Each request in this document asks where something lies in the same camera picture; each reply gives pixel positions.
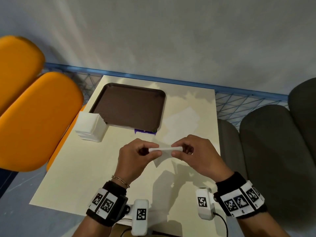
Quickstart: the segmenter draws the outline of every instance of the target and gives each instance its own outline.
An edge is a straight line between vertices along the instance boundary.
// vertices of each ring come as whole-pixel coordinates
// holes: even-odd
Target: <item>table surface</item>
[[[81,140],[72,131],[30,204],[85,215],[92,196],[114,173],[119,149],[135,138],[167,147],[171,141],[193,134],[209,139],[220,152],[214,90],[104,75],[84,111],[91,109],[107,83],[160,89],[166,93],[157,134],[135,134],[133,129],[108,126],[102,142],[96,143]],[[164,121],[170,121],[169,117],[185,110],[191,111],[181,125],[188,128],[179,130],[178,126],[177,130],[168,129]],[[127,190],[128,203],[134,203],[135,199],[149,200],[148,225],[153,230],[186,237],[225,236],[225,225],[220,218],[202,220],[197,212],[196,188],[207,186],[216,191],[215,183],[168,154],[160,158],[164,161],[157,167],[155,163],[149,163],[142,175],[131,184]],[[225,216],[217,203],[215,208],[216,212]]]

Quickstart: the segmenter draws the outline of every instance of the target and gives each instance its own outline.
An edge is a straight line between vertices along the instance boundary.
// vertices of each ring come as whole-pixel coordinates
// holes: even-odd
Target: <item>white wall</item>
[[[316,76],[316,0],[0,0],[46,61],[288,94]]]

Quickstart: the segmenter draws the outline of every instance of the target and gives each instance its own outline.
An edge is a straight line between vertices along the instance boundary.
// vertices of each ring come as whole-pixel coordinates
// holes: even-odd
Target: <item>orange seat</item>
[[[0,38],[0,116],[37,79],[44,63],[43,53],[29,40]]]
[[[80,111],[83,111],[85,107],[86,107],[86,105],[84,105],[84,106],[81,108]],[[78,112],[78,114],[76,115],[76,117],[74,118],[74,120],[72,121],[72,123],[70,124],[70,126],[68,127],[68,130],[66,131],[66,133],[64,134],[64,136],[62,137],[62,139],[60,140],[60,142],[58,143],[58,146],[56,147],[56,149],[55,149],[53,155],[51,156],[51,158],[49,159],[49,161],[48,161],[48,163],[47,163],[46,171],[49,170],[49,168],[50,168],[51,165],[53,164],[53,162],[54,162],[56,156],[58,155],[58,153],[59,153],[61,147],[63,147],[63,145],[64,145],[66,139],[68,138],[68,136],[69,136],[71,130],[73,129],[73,127],[74,127],[75,124],[76,124],[78,115],[79,115],[79,112]]]
[[[33,171],[44,165],[82,107],[66,75],[48,72],[0,116],[0,168]]]

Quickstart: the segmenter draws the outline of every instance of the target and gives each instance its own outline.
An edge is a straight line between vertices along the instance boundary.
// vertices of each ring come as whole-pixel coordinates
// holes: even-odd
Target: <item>stack of napkins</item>
[[[106,123],[99,114],[80,111],[74,130],[83,140],[100,142]]]

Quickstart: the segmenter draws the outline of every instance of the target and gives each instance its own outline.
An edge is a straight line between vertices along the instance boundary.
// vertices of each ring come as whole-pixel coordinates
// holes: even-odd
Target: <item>blue wire mesh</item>
[[[84,72],[65,72],[62,69],[45,68],[43,73],[57,71],[70,77],[81,89],[86,104],[95,88],[100,82],[103,74],[89,74]],[[215,90],[217,118],[227,120],[239,130],[240,122],[251,111],[264,105],[274,104],[282,105],[288,108],[286,101],[272,98],[260,98],[255,95],[240,95],[232,93],[223,93]]]

